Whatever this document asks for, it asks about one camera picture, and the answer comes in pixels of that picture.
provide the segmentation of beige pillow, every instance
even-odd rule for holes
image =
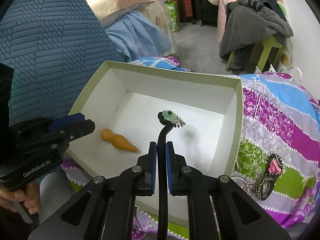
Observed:
[[[113,24],[125,13],[142,10],[152,2],[152,0],[87,0],[103,28]]]

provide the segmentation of floor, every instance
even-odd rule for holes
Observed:
[[[177,52],[173,55],[183,68],[199,73],[239,75],[243,71],[225,71],[226,61],[219,57],[217,27],[180,23],[180,30],[174,33]]]

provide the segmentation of orange toy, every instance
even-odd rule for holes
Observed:
[[[124,136],[121,134],[113,134],[110,129],[104,129],[101,132],[101,139],[105,142],[111,142],[112,145],[119,150],[131,151],[134,153],[138,151],[137,147],[129,143]]]

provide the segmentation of black toothbrush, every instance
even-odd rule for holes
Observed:
[[[166,240],[168,233],[168,184],[167,165],[165,158],[166,136],[173,127],[183,127],[185,122],[171,110],[158,113],[162,128],[157,142],[158,175],[159,175],[159,221],[157,240]]]

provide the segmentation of gray blanket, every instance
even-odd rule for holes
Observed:
[[[285,38],[293,36],[290,25],[278,14],[267,8],[260,0],[237,0],[227,5],[225,32],[220,44],[220,57],[228,59],[235,52],[231,68],[244,68],[249,59],[253,44],[271,35],[282,45]]]

